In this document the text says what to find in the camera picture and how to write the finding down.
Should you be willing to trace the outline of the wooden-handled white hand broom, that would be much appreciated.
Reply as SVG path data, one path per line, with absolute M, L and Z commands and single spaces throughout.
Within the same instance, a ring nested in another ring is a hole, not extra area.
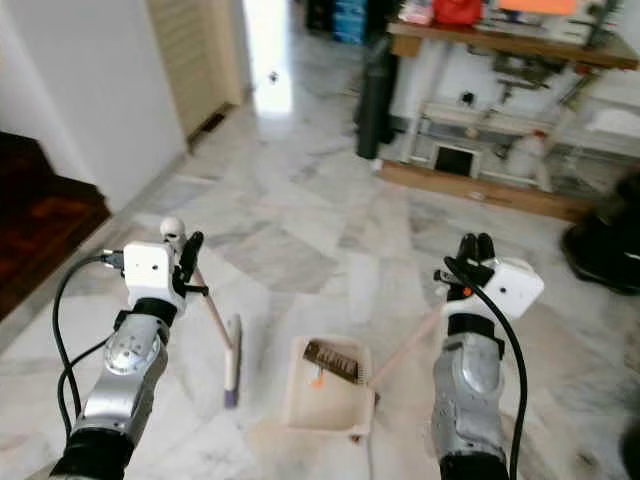
M 178 264 L 180 265 L 180 250 L 183 243 L 186 242 L 188 234 L 186 232 L 186 224 L 178 218 L 165 218 L 161 223 L 161 234 L 163 241 L 174 248 L 175 255 L 178 256 Z M 204 274 L 198 270 L 198 279 L 205 280 Z M 212 300 L 211 293 L 209 297 L 201 296 L 204 301 L 205 308 L 214 320 L 216 328 L 218 328 L 221 342 L 224 347 L 224 407 L 227 410 L 234 410 L 238 407 L 239 399 L 241 399 L 241 365 L 243 357 L 243 325 L 241 315 L 232 314 L 224 317 L 220 314 L 219 307 Z

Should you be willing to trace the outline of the beige long-handled dustpan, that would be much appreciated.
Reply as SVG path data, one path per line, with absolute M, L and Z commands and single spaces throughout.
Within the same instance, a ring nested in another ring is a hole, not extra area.
M 383 361 L 375 360 L 365 342 L 347 335 L 294 338 L 282 404 L 284 428 L 361 442 L 371 433 L 379 390 L 440 323 L 440 312 L 425 314 Z M 310 387 L 316 369 L 325 371 L 324 388 Z

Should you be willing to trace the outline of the wooden base plank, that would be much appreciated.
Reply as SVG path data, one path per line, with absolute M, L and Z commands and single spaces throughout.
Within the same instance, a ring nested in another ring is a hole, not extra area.
M 485 180 L 465 177 L 435 170 L 412 166 L 398 161 L 383 163 L 378 168 L 381 179 L 398 186 L 406 186 L 424 191 L 440 193 L 458 198 L 468 198 L 480 204 L 489 204 L 531 214 L 577 221 L 585 218 L 594 209 L 594 202 L 553 195 L 525 187 L 502 186 Z

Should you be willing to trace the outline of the white box with black panel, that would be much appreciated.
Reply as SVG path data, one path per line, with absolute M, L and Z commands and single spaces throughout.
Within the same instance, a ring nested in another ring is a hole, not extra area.
M 480 148 L 436 142 L 431 151 L 430 168 L 458 177 L 477 178 L 483 165 L 484 151 Z

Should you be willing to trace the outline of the white plastic bottle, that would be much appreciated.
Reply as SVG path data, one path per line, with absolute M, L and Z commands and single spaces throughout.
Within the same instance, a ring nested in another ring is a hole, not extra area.
M 532 131 L 518 138 L 506 155 L 506 173 L 531 180 L 536 187 L 550 192 L 550 178 L 544 160 L 547 156 L 547 132 Z

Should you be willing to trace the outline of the bulky black object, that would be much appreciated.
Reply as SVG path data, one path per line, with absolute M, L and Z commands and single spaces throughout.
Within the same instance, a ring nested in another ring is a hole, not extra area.
M 577 279 L 640 296 L 640 198 L 609 198 L 566 230 L 559 246 Z

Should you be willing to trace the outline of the dark wooden stair step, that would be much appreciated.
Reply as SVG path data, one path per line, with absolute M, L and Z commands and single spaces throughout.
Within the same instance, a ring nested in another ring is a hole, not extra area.
M 110 218 L 93 184 L 55 173 L 40 143 L 1 134 L 0 308 L 12 314 Z

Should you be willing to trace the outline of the tall black cylinder bag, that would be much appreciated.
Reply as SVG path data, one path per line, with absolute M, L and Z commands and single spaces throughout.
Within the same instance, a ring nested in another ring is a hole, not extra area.
M 355 113 L 356 154 L 379 159 L 380 147 L 389 145 L 396 132 L 390 105 L 396 90 L 398 59 L 392 52 L 393 37 L 380 35 L 367 49 L 362 70 L 360 101 Z

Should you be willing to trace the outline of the beige louvred door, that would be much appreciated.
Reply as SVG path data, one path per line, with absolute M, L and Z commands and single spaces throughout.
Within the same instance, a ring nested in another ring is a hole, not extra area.
M 145 0 L 188 145 L 244 101 L 238 0 Z

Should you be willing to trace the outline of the wooden workbench table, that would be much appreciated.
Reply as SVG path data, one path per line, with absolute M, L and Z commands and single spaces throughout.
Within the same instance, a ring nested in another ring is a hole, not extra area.
M 393 20 L 387 33 L 392 36 L 392 51 L 402 58 L 416 58 L 410 73 L 406 100 L 410 114 L 398 163 L 410 163 L 415 143 L 420 134 L 425 108 L 435 95 L 445 63 L 451 55 L 451 46 L 463 44 L 481 49 L 513 52 L 513 54 L 538 55 L 544 58 L 571 61 L 586 68 L 636 70 L 640 68 L 640 54 L 622 37 L 605 33 L 605 41 L 599 47 L 584 47 L 548 38 L 507 35 L 486 32 L 483 29 L 462 26 L 419 26 L 419 24 Z

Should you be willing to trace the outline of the red bag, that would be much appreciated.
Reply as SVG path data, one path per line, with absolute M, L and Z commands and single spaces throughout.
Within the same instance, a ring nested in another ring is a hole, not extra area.
M 435 26 L 475 26 L 484 18 L 486 0 L 431 0 Z

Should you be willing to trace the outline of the flat orange item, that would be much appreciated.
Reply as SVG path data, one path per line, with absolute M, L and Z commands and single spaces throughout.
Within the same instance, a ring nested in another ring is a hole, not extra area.
M 498 0 L 499 9 L 545 15 L 570 15 L 579 0 Z

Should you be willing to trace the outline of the blue box stack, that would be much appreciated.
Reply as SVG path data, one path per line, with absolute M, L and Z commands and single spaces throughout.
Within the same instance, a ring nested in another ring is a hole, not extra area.
M 339 44 L 364 45 L 369 0 L 333 0 L 332 33 Z

